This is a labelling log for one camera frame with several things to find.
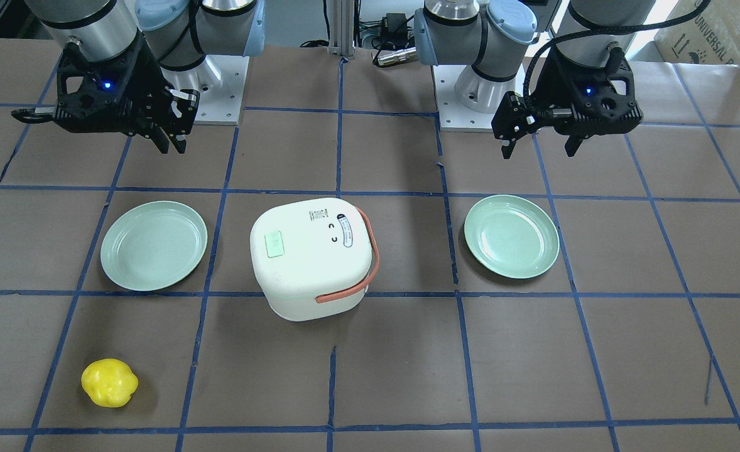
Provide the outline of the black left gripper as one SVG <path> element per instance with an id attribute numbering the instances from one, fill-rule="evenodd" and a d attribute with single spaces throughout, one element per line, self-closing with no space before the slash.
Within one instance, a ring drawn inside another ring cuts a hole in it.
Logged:
<path id="1" fill-rule="evenodd" d="M 634 93 L 634 74 L 622 48 L 606 52 L 600 68 L 588 68 L 551 49 L 529 95 L 505 92 L 491 121 L 504 159 L 518 140 L 543 127 L 563 136 L 573 158 L 591 136 L 625 134 L 644 118 Z"/>

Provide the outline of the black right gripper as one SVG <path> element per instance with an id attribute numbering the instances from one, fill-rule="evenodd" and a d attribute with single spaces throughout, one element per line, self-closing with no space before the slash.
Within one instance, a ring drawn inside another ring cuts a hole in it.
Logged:
<path id="1" fill-rule="evenodd" d="M 51 107 L 17 109 L 25 124 L 53 122 L 68 132 L 120 132 L 152 141 L 161 154 L 169 145 L 187 149 L 200 106 L 200 92 L 176 89 L 163 75 L 145 38 L 135 38 L 119 55 L 92 62 L 79 38 L 69 38 L 57 67 L 57 101 Z"/>

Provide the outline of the green plate near right arm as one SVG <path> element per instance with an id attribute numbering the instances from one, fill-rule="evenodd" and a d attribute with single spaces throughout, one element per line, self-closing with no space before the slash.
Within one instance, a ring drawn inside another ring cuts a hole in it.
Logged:
<path id="1" fill-rule="evenodd" d="M 207 224 L 186 204 L 161 200 L 122 214 L 107 230 L 100 263 L 112 283 L 149 292 L 189 276 L 207 249 Z"/>

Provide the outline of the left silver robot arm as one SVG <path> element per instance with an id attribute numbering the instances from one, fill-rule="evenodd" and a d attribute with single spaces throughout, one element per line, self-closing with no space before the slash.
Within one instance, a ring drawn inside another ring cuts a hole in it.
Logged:
<path id="1" fill-rule="evenodd" d="M 543 32 L 536 8 L 550 1 L 425 1 L 413 17 L 418 61 L 459 64 L 474 81 L 513 81 L 529 46 Z M 493 100 L 491 127 L 510 158 L 516 142 L 543 127 L 567 137 L 573 157 L 593 136 L 625 134 L 643 120 L 634 75 L 622 49 L 653 8 L 651 1 L 571 1 L 547 51 L 534 90 L 525 70 L 521 94 Z"/>

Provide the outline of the green plate near left arm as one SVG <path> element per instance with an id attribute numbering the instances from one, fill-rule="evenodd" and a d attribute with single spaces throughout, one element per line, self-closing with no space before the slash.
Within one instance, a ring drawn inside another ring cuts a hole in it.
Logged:
<path id="1" fill-rule="evenodd" d="M 463 235 L 476 261 L 511 279 L 545 274 L 560 252 L 559 232 L 547 212 L 514 195 L 493 195 L 474 203 Z"/>

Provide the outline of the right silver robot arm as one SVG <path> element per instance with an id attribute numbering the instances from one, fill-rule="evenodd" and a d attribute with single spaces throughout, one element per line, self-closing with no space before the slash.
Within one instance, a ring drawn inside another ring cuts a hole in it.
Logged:
<path id="1" fill-rule="evenodd" d="M 62 46 L 57 99 L 18 109 L 25 124 L 74 134 L 120 132 L 166 154 L 186 151 L 200 93 L 217 85 L 212 55 L 254 57 L 266 42 L 264 1 L 28 1 Z"/>

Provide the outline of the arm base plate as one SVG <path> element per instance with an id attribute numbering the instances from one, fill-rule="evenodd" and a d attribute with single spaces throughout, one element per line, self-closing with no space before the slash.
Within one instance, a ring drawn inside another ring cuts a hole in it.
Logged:
<path id="1" fill-rule="evenodd" d="M 432 67 L 440 129 L 448 132 L 491 132 L 493 115 L 505 92 L 520 92 L 525 69 L 504 82 L 482 79 L 468 65 Z"/>
<path id="2" fill-rule="evenodd" d="M 195 125 L 237 126 L 251 59 L 235 55 L 207 55 L 196 68 L 177 73 L 179 89 L 199 92 Z"/>

